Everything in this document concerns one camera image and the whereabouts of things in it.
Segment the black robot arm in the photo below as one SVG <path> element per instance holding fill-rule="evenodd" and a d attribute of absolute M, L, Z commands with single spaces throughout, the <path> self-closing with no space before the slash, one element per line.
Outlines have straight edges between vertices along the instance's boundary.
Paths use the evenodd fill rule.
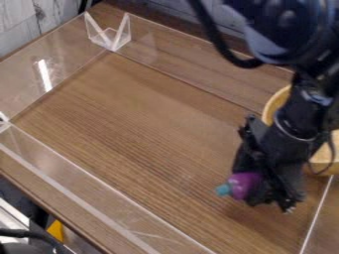
<path fill-rule="evenodd" d="M 232 53 L 201 0 L 186 0 L 209 42 L 234 66 L 293 70 L 284 103 L 264 123 L 248 116 L 232 174 L 217 194 L 249 206 L 274 203 L 284 213 L 304 201 L 304 167 L 339 130 L 339 0 L 221 0 L 245 21 L 253 56 Z"/>

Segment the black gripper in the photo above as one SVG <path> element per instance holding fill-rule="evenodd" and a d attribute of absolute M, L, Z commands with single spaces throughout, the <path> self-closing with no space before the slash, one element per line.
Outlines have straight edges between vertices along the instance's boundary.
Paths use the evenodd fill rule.
<path fill-rule="evenodd" d="M 242 201 L 248 206 L 274 203 L 282 213 L 292 213 L 305 199 L 301 167 L 322 145 L 325 134 L 310 139 L 294 138 L 274 124 L 265 125 L 253 115 L 246 117 L 238 134 L 242 142 L 236 151 L 232 174 L 261 175 L 260 184 Z"/>

